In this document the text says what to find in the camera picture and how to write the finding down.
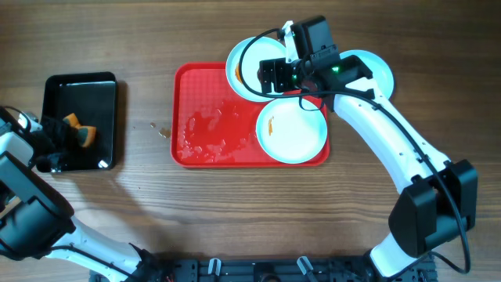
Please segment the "orange green sponge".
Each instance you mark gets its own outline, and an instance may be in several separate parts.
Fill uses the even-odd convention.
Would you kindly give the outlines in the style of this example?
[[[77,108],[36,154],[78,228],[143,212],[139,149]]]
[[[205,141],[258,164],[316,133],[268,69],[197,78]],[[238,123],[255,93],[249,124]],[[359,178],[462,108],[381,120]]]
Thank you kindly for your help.
[[[89,148],[96,139],[97,129],[94,126],[81,125],[75,113],[67,115],[63,121],[76,129],[77,143],[82,148]]]

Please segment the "light blue plate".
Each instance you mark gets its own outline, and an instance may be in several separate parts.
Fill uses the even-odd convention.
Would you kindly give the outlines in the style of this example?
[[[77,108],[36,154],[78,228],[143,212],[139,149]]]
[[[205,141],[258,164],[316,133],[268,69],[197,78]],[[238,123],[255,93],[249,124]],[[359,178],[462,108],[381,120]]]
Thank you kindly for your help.
[[[251,102],[264,103],[272,98],[257,96],[246,89],[243,83],[237,77],[238,64],[243,49],[253,39],[247,38],[238,43],[230,52],[226,64],[225,74],[231,89],[240,97]],[[258,80],[259,63],[262,60],[283,58],[286,54],[286,48],[277,40],[263,37],[257,40],[245,53],[243,58],[243,78],[245,82],[256,91],[261,91],[261,83]]]
[[[389,65],[377,54],[361,49],[344,51],[340,54],[341,59],[349,56],[357,56],[373,72],[380,91],[390,99],[395,90],[395,80]]]
[[[316,157],[326,145],[327,121],[320,104],[308,99],[274,99],[257,117],[259,145],[272,159],[296,165]]]

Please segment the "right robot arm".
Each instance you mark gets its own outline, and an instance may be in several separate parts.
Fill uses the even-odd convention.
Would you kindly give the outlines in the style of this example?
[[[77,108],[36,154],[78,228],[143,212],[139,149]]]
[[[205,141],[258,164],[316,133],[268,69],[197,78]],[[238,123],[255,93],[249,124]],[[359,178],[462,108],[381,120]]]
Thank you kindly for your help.
[[[390,233],[368,254],[375,276],[393,280],[436,247],[459,238],[464,266],[471,269],[466,232],[475,224],[478,174],[467,160],[453,163],[430,145],[389,101],[395,83],[378,55],[341,53],[321,68],[303,73],[301,61],[261,60],[258,77],[265,93],[298,90],[319,97],[367,143],[392,178],[399,198],[388,218]]]

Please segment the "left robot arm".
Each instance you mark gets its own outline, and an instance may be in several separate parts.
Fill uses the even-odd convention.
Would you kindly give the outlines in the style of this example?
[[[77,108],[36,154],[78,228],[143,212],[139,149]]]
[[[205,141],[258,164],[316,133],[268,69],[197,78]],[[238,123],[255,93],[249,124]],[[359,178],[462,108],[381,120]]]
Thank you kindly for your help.
[[[90,146],[95,128],[80,125],[74,114],[37,123],[11,111],[1,108],[1,255],[73,262],[89,269],[91,281],[160,281],[162,271],[152,254],[86,226],[32,170]]]

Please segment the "red plastic tray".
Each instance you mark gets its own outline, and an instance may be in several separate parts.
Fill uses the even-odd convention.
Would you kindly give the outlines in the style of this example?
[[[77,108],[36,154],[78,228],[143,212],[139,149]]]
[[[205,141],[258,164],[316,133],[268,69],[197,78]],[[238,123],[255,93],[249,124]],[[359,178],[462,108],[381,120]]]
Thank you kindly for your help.
[[[315,166],[330,154],[326,145],[312,160],[285,164],[258,143],[255,125],[265,103],[238,96],[223,62],[187,63],[175,75],[171,155],[185,168],[265,168]]]

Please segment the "black water basin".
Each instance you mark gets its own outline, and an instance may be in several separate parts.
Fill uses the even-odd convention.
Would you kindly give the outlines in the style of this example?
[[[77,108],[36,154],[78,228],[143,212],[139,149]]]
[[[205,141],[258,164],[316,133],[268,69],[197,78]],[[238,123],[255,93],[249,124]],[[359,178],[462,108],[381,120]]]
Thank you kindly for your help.
[[[110,72],[61,74],[45,83],[41,118],[63,120],[75,113],[81,125],[97,129],[95,142],[89,148],[78,145],[62,164],[32,164],[40,172],[109,169],[115,165],[114,147],[117,116],[117,81]]]

